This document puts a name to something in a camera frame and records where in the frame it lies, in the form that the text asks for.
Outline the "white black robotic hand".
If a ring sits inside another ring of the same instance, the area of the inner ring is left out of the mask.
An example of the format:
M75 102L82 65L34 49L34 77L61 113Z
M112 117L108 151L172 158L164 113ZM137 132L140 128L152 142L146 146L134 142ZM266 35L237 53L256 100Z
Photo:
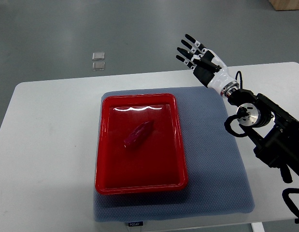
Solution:
M236 80L228 73L226 64L212 51L208 50L201 42L189 34L185 34L185 40L181 40L188 50L177 47L177 51L183 55L176 58L193 70L195 77L207 88L214 89L221 96L229 96L236 90Z

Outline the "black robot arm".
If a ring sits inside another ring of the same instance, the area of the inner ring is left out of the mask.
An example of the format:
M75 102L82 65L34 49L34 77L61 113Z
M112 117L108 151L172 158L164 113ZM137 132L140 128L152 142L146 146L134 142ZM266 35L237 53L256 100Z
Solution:
M226 131L248 137L255 145L255 156L280 169L284 182L292 182L291 171L299 177L299 121L265 95L244 89L241 71L231 76L221 58L191 35L186 34L181 43L184 48L177 48L176 58L205 87L237 107L224 122Z

